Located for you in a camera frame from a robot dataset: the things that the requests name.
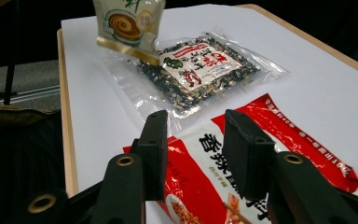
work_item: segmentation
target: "white tabletop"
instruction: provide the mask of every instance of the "white tabletop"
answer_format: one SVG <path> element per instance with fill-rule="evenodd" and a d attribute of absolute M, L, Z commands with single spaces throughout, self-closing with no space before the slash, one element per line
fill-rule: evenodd
<path fill-rule="evenodd" d="M 246 105 L 269 93 L 299 128 L 322 143 L 358 175 L 358 69 L 251 8 L 204 5 L 166 9 L 158 41 L 197 37 L 222 27 L 240 45 L 291 72 L 285 81 L 249 88 L 209 108 L 203 122 L 227 108 Z M 103 179 L 106 165 L 122 147 L 139 138 L 143 121 L 102 61 L 95 17 L 62 21 L 64 60 L 78 190 Z M 170 220 L 156 203 L 147 205 L 150 223 Z"/>

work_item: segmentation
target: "coffee cup picture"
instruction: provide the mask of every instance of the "coffee cup picture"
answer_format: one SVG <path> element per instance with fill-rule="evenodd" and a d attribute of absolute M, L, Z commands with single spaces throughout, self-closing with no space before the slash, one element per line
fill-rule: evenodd
<path fill-rule="evenodd" d="M 142 31 L 136 24 L 136 18 L 128 11 L 113 10 L 106 15 L 106 23 L 112 35 L 118 41 L 133 47 L 139 46 Z"/>

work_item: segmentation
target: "metal grommet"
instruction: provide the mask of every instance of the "metal grommet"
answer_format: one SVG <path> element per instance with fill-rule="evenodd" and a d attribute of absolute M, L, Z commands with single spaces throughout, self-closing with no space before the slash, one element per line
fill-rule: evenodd
<path fill-rule="evenodd" d="M 119 166 L 128 166 L 131 165 L 134 162 L 134 159 L 132 156 L 123 156 L 117 159 L 116 163 Z"/>
<path fill-rule="evenodd" d="M 48 210 L 57 202 L 56 196 L 52 194 L 44 194 L 35 198 L 30 205 L 28 205 L 29 213 L 41 213 Z"/>
<path fill-rule="evenodd" d="M 286 161 L 288 161 L 288 162 L 290 162 L 290 163 L 293 163 L 293 164 L 301 164 L 301 163 L 303 163 L 303 159 L 301 158 L 301 157 L 299 157 L 299 156 L 297 156 L 296 154 L 285 154 L 284 156 L 283 156 L 283 158 L 286 160 Z"/>

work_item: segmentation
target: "wooden table edge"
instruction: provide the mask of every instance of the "wooden table edge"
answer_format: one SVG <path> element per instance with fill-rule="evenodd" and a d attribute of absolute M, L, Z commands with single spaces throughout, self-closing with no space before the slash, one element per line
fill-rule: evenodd
<path fill-rule="evenodd" d="M 65 187 L 68 197 L 78 193 L 76 153 L 72 129 L 71 106 L 69 104 L 68 80 L 66 75 L 65 52 L 63 47 L 62 29 L 57 32 L 58 58 L 60 69 L 60 91 L 62 111 L 62 142 L 65 171 Z"/>
<path fill-rule="evenodd" d="M 318 40 L 317 38 L 315 38 L 315 37 L 303 32 L 302 30 L 296 28 L 294 25 L 290 24 L 289 22 L 284 21 L 283 19 L 281 19 L 281 18 L 275 16 L 274 14 L 268 12 L 264 8 L 262 8 L 262 7 L 258 6 L 258 5 L 254 5 L 254 4 L 238 5 L 237 7 L 250 8 L 250 9 L 253 9 L 253 10 L 259 12 L 260 14 L 268 17 L 269 19 L 271 19 L 271 20 L 273 20 L 275 22 L 277 22 L 278 24 L 280 24 L 285 29 L 287 29 L 287 30 L 291 31 L 292 33 L 300 36 L 301 38 L 307 40 L 308 42 L 310 42 L 314 46 L 318 47 L 319 49 L 324 50 L 325 52 L 331 54 L 332 56 L 336 57 L 340 61 L 346 63 L 347 65 L 351 66 L 352 68 L 354 68 L 355 70 L 358 71 L 358 62 L 357 61 L 355 61 L 351 57 L 341 53 L 340 51 L 331 48 L 330 46 L 326 45 L 324 42 L 322 42 L 322 41 Z"/>

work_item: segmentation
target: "table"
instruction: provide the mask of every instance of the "table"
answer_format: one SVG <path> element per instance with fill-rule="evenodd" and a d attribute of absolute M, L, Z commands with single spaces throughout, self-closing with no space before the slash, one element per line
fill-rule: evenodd
<path fill-rule="evenodd" d="M 158 40 L 196 37 L 223 27 L 242 46 L 291 72 L 287 81 L 233 96 L 198 122 L 268 92 L 302 130 L 358 175 L 358 62 L 261 7 L 202 5 L 166 9 Z M 105 67 L 95 17 L 62 21 L 58 31 L 66 186 L 70 196 L 103 179 L 109 160 L 140 136 L 143 121 Z M 169 223 L 155 203 L 147 220 Z"/>

